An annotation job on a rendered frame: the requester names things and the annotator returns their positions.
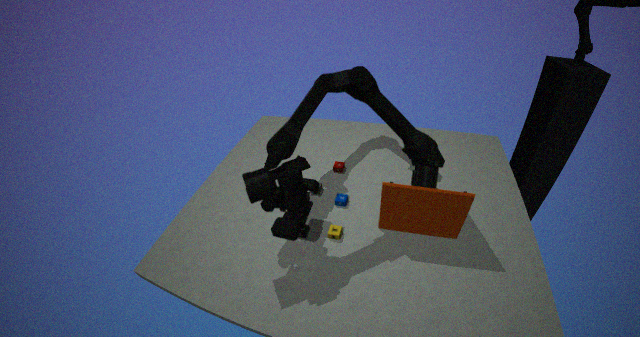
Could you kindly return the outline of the yellow block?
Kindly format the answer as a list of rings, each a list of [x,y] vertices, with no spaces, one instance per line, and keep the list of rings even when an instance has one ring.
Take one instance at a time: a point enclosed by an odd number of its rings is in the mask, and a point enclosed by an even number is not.
[[[342,226],[331,224],[328,232],[328,238],[340,240],[341,233],[342,233]]]

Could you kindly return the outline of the blue block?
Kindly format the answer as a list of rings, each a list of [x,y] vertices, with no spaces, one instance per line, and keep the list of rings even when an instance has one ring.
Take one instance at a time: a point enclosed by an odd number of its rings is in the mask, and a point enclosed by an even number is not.
[[[335,200],[335,205],[345,206],[346,207],[347,202],[348,202],[348,195],[337,194],[337,197],[336,197],[336,200]]]

